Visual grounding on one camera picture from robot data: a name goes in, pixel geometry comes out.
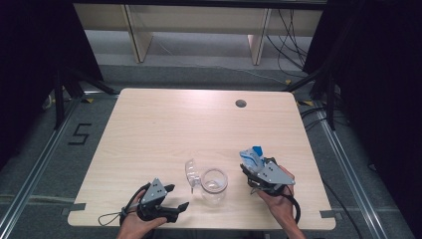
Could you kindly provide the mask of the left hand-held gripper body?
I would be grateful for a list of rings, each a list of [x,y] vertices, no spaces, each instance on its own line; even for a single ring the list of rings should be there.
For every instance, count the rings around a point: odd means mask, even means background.
[[[164,186],[158,178],[154,178],[145,186],[145,192],[138,201],[136,214],[143,221],[150,221],[155,218],[165,217],[168,223],[175,223],[178,214],[174,212],[175,208],[162,206],[162,202],[169,192],[166,192]]]

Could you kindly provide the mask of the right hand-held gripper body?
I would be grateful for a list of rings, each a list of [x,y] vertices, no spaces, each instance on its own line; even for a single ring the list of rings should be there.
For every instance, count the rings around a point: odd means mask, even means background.
[[[282,195],[287,185],[295,180],[288,176],[276,163],[270,161],[259,172],[248,175],[248,185],[269,195]]]

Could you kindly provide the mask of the clear glass jar lid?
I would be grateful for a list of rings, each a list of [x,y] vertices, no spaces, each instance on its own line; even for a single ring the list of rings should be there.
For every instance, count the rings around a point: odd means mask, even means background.
[[[185,162],[185,175],[190,185],[191,191],[201,187],[201,175],[197,170],[194,159],[190,159]]]

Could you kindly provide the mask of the clear glass jar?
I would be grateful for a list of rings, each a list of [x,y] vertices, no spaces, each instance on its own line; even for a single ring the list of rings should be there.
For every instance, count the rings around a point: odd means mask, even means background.
[[[211,204],[219,204],[226,196],[227,174],[219,168],[207,169],[201,175],[202,197]]]

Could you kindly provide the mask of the person's right hand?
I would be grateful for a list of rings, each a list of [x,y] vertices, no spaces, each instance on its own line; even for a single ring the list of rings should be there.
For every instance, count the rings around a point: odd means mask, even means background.
[[[284,188],[282,196],[271,196],[259,190],[258,195],[267,204],[271,214],[280,224],[296,223],[294,217],[294,204],[287,196],[294,196],[294,187],[288,185]]]

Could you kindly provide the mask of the person's left hand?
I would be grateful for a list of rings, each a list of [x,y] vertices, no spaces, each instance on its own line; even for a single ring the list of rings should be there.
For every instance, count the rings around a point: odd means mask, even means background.
[[[141,220],[136,213],[129,213],[122,224],[115,239],[142,239],[148,232],[167,222],[165,217],[150,221]]]

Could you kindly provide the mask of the grey tape strip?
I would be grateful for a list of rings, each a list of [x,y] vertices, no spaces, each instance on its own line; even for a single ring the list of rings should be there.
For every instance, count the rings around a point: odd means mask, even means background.
[[[73,204],[68,208],[62,209],[61,215],[68,216],[73,211],[82,211],[82,210],[85,210],[85,208],[86,208],[86,203]]]
[[[321,218],[334,218],[336,220],[342,220],[343,217],[340,212],[334,210],[321,210],[319,212]]]

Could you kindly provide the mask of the black metal stand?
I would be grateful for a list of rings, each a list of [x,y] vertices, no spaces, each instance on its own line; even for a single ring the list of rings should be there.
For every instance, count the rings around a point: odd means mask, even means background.
[[[119,91],[108,87],[102,81],[99,81],[83,73],[82,71],[70,67],[59,68],[54,79],[54,93],[56,100],[55,129],[58,129],[65,120],[65,100],[63,96],[63,90],[67,90],[72,99],[81,98],[85,95],[85,93],[80,85],[80,81],[86,82],[106,94],[115,96],[119,94]]]
[[[329,67],[320,67],[307,77],[287,86],[285,92],[292,93],[310,82],[314,83],[310,91],[310,97],[313,100],[321,100],[322,97],[325,97],[325,115],[327,116],[327,123],[331,130],[335,130],[333,119],[335,82],[332,70]]]

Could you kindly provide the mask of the grey floor strip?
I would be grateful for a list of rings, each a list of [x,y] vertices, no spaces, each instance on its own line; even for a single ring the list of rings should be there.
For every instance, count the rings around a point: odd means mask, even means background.
[[[15,199],[15,195],[12,194],[0,194],[0,202],[12,202]],[[29,202],[32,203],[74,203],[75,198],[68,197],[57,197],[57,196],[46,196],[46,195],[31,195],[28,198]]]

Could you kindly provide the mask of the black curtain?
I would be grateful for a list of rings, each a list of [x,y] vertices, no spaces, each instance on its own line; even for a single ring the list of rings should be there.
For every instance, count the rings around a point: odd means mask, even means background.
[[[74,2],[0,0],[0,169],[66,69],[103,78]]]
[[[422,0],[365,0],[335,83],[415,239],[422,239]]]

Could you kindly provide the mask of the light wooden desk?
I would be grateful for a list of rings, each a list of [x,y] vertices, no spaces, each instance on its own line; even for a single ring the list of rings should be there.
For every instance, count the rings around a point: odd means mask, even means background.
[[[153,6],[127,4],[74,5],[86,30],[125,31],[134,59],[145,60],[155,32],[238,34],[248,37],[252,64],[260,64],[267,35],[311,37],[321,10]]]

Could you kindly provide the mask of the aluminium floor rail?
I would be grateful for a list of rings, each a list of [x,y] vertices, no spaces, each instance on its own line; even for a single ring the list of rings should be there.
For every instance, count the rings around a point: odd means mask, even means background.
[[[382,226],[378,213],[376,212],[373,204],[371,203],[369,197],[366,195],[366,192],[358,179],[358,176],[355,170],[352,167],[352,164],[349,161],[349,158],[346,152],[343,149],[342,144],[336,134],[336,132],[328,124],[328,117],[326,113],[319,112],[317,116],[322,120],[321,127],[333,149],[335,157],[339,163],[341,171],[347,181],[347,184],[350,188],[350,191],[356,201],[356,204],[361,212],[363,219],[368,226],[368,229],[372,235],[373,239],[388,239],[386,231]]]
[[[52,155],[59,145],[60,139],[69,124],[72,114],[79,104],[79,100],[70,100],[69,106],[65,110],[65,117],[62,123],[53,130],[52,135],[50,136],[46,146],[43,148],[40,156],[37,158],[29,175],[26,177],[20,190],[13,197],[7,211],[0,219],[0,239],[8,239],[9,235],[13,231],[19,217],[29,201],[30,196],[32,195],[32,192],[40,181],[52,158]]]

